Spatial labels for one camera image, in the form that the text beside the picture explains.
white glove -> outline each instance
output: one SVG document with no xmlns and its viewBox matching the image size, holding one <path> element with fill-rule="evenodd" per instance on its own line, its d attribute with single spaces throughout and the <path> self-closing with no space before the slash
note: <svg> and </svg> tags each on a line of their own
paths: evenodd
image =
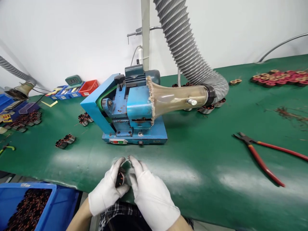
<svg viewBox="0 0 308 231">
<path fill-rule="evenodd" d="M 129 175 L 136 205 L 152 231 L 166 231 L 181 215 L 179 208 L 174 205 L 164 182 L 153 175 L 145 163 L 133 156 L 128 160 L 136 174 Z"/>
<path fill-rule="evenodd" d="M 116 163 L 111 166 L 110 170 L 105 173 L 105 177 L 99 182 L 95 189 L 89 193 L 90 212 L 93 216 L 109 209 L 129 190 L 127 184 L 123 184 L 117 188 L 115 185 L 119 167 L 124 161 L 124 157 L 118 159 Z"/>
</svg>

white wall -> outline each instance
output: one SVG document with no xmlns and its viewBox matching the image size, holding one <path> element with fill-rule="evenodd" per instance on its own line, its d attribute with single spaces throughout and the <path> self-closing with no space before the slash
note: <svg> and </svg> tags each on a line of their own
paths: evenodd
<svg viewBox="0 0 308 231">
<path fill-rule="evenodd" d="M 186 5 L 199 49 L 214 68 L 255 62 L 278 43 L 308 32 L 306 0 L 187 0 Z M 160 25 L 153 3 L 150 25 Z M 133 36 L 128 45 L 126 34 L 138 27 L 140 0 L 0 0 L 0 54 L 16 64 L 12 52 L 19 69 L 49 90 L 74 74 L 101 83 L 124 73 L 141 44 L 141 36 Z M 304 37 L 268 58 L 306 53 Z M 162 76 L 177 73 L 162 30 L 150 32 L 150 69 Z M 2 68 L 0 80 L 3 88 L 19 82 Z"/>
</svg>

pliers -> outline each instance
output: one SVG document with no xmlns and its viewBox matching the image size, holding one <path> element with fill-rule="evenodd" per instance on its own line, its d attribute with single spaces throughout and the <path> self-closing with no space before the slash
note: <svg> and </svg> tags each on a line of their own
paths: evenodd
<svg viewBox="0 0 308 231">
<path fill-rule="evenodd" d="M 3 146 L 3 148 L 0 150 L 0 155 L 7 148 L 11 148 L 13 151 L 15 150 L 15 148 L 13 146 L 9 146 L 9 144 L 7 144 L 7 145 Z"/>
<path fill-rule="evenodd" d="M 256 144 L 260 144 L 260 145 L 263 145 L 265 147 L 269 147 L 269 148 L 272 148 L 272 149 L 276 149 L 276 150 L 279 150 L 279 151 L 283 151 L 283 152 L 286 152 L 286 153 L 289 153 L 293 156 L 297 156 L 303 160 L 306 160 L 308 161 L 308 157 L 303 155 L 303 154 L 300 154 L 298 152 L 294 152 L 294 151 L 291 151 L 291 150 L 288 150 L 288 149 L 285 149 L 285 148 L 281 148 L 281 147 L 278 147 L 278 146 L 275 146 L 275 145 L 271 145 L 271 144 L 267 144 L 267 143 L 263 143 L 261 141 L 255 141 L 253 140 L 252 138 L 246 136 L 244 133 L 241 133 L 239 132 L 238 133 L 240 136 L 238 135 L 235 135 L 233 134 L 234 137 L 242 140 L 249 148 L 249 150 L 251 151 L 253 157 L 255 158 L 255 160 L 257 161 L 257 163 L 259 164 L 259 166 L 263 169 L 263 171 L 274 181 L 276 182 L 278 185 L 282 186 L 282 187 L 285 187 L 285 184 L 282 183 L 269 169 L 268 167 L 265 165 L 265 163 L 263 162 L 263 160 L 261 159 L 261 157 L 259 156 L 259 154 L 257 153 L 257 151 L 254 149 L 253 145 L 251 143 L 256 143 Z"/>
</svg>

digital clock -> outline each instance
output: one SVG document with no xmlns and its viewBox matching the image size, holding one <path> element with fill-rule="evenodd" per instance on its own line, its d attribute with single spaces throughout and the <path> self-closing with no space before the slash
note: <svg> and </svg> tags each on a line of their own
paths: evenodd
<svg viewBox="0 0 308 231">
<path fill-rule="evenodd" d="M 81 80 L 79 75 L 73 75 L 73 76 L 67 77 L 65 81 L 69 85 L 67 89 L 80 87 L 84 83 L 84 81 Z"/>
</svg>

black switch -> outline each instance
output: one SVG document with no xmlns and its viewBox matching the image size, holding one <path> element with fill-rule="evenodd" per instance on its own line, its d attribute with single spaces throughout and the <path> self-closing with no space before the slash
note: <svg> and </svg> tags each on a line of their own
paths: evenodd
<svg viewBox="0 0 308 231">
<path fill-rule="evenodd" d="M 115 83 L 116 84 L 123 84 L 123 82 L 125 81 L 125 76 L 123 74 L 117 75 L 115 77 Z"/>
</svg>

